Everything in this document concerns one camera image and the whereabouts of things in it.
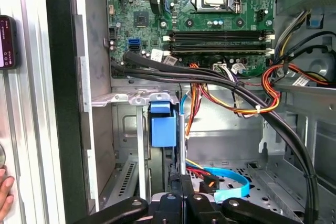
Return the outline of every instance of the motherboard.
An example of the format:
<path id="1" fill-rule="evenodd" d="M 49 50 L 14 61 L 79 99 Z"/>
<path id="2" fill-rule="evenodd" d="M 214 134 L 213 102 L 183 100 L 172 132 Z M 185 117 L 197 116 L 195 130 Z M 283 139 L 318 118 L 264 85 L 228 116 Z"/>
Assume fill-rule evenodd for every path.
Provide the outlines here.
<path id="1" fill-rule="evenodd" d="M 274 0 L 108 0 L 110 57 L 126 51 L 171 65 L 241 63 L 247 76 L 271 58 Z"/>

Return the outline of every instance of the green circuit board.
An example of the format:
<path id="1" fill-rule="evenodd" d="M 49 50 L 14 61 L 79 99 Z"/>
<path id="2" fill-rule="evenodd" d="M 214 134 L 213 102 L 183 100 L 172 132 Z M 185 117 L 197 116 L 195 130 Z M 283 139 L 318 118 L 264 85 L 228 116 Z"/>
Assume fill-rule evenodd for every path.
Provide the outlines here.
<path id="1" fill-rule="evenodd" d="M 122 61 L 128 50 L 130 38 L 141 39 L 141 51 L 150 53 L 152 49 L 167 44 L 162 37 L 168 30 L 174 31 L 216 31 L 216 30 L 272 30 L 274 0 L 241 0 L 240 13 L 196 13 L 191 0 L 164 0 L 162 15 L 154 15 L 149 0 L 108 0 L 110 39 L 114 44 L 110 57 Z M 258 20 L 258 11 L 266 10 L 263 19 Z M 144 17 L 140 22 L 137 17 Z M 248 75 L 259 73 L 265 68 L 265 55 L 244 56 Z M 186 65 L 197 57 L 182 57 L 176 65 Z"/>

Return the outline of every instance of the device screen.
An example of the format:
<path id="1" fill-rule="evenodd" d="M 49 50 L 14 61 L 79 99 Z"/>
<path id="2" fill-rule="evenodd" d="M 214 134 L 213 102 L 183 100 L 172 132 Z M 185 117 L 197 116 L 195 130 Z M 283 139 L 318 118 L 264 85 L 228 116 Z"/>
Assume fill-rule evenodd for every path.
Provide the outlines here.
<path id="1" fill-rule="evenodd" d="M 8 16 L 0 16 L 0 69 L 15 66 L 13 41 L 13 21 Z"/>

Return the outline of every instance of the hand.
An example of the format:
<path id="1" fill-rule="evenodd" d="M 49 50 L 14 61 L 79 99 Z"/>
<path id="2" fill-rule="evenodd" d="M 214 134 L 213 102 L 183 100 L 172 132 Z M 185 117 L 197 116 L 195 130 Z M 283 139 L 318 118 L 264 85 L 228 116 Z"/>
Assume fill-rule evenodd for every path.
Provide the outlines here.
<path id="1" fill-rule="evenodd" d="M 9 194 L 14 184 L 14 178 L 5 179 L 5 173 L 6 169 L 0 169 L 0 221 L 3 221 L 7 216 L 14 201 L 14 196 Z"/>

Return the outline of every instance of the metal screw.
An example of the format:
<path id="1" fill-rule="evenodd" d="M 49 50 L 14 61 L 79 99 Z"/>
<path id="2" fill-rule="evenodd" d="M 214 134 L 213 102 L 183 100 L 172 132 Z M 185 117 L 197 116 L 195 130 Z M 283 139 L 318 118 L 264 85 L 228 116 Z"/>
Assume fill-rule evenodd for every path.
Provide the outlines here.
<path id="1" fill-rule="evenodd" d="M 165 28 L 167 26 L 167 23 L 165 21 L 162 21 L 160 23 L 161 28 Z"/>
<path id="2" fill-rule="evenodd" d="M 172 194 L 169 194 L 168 197 L 167 197 L 167 199 L 176 199 L 176 197 L 174 195 L 172 195 Z"/>
<path id="3" fill-rule="evenodd" d="M 201 197 L 201 195 L 199 195 L 199 194 L 195 194 L 195 195 L 194 195 L 194 199 L 201 200 L 202 197 Z"/>
<path id="4" fill-rule="evenodd" d="M 134 206 L 139 206 L 141 204 L 142 203 L 140 201 L 138 201 L 137 199 L 132 203 L 132 205 L 134 205 Z"/>
<path id="5" fill-rule="evenodd" d="M 239 203 L 238 203 L 238 201 L 236 201 L 236 200 L 230 200 L 230 201 L 229 201 L 229 204 L 230 204 L 231 206 L 234 206 L 234 207 L 239 206 Z"/>

